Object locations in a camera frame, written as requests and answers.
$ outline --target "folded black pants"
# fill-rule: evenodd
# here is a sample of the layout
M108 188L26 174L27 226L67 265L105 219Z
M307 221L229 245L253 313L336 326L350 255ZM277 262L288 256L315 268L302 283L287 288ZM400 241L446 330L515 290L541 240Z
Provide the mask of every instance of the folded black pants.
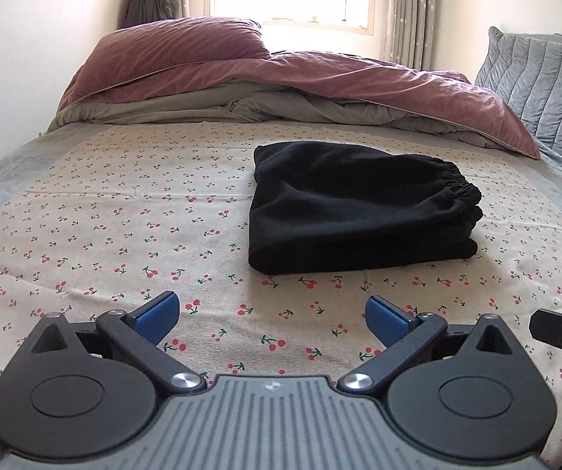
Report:
M292 141L255 149L249 264L265 274L470 258L481 193L451 162Z

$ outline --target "gray mattress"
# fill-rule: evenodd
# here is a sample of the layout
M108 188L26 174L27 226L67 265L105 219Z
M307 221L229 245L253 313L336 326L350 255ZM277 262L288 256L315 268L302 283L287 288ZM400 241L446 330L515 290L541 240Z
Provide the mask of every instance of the gray mattress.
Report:
M288 121L269 121L277 125L305 125ZM310 123L310 127L369 133L391 137L420 145L441 146L471 152L484 152L501 157L529 179L562 211L562 157L541 145L542 160L536 161L511 152L481 150L475 146L445 137L386 127ZM74 146L96 133L109 128L109 124L71 123L45 136L38 137L20 147L0 161L0 205L11 199L26 185L40 177L57 159Z

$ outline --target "ribbed gray surface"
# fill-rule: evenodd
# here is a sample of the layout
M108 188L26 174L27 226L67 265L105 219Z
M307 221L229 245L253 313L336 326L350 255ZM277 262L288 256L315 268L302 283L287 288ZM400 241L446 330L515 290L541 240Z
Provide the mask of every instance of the ribbed gray surface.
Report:
M504 468L545 469L536 458ZM54 470L16 456L0 470ZM399 441L369 399L324 377L218 377L203 394L169 400L156 424L119 452L66 470L440 470Z
M562 156L562 36L542 40L490 28L474 82L495 91L542 143Z

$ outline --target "metal screw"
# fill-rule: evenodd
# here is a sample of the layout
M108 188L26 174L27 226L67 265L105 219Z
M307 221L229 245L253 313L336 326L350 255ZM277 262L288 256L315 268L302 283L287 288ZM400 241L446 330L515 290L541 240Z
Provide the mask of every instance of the metal screw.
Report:
M198 387L203 379L194 373L177 373L170 379L170 383L177 389L194 389Z
M364 390L370 388L374 380L363 373L350 373L342 378L342 385L352 390Z

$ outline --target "blue gripper pad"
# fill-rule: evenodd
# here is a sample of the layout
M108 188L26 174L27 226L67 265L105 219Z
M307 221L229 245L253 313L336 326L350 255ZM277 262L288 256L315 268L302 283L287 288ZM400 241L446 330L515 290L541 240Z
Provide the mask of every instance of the blue gripper pad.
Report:
M155 346L179 321L179 297L165 291L125 317L125 323Z
M418 326L418 320L378 295L366 301L366 326L388 348Z

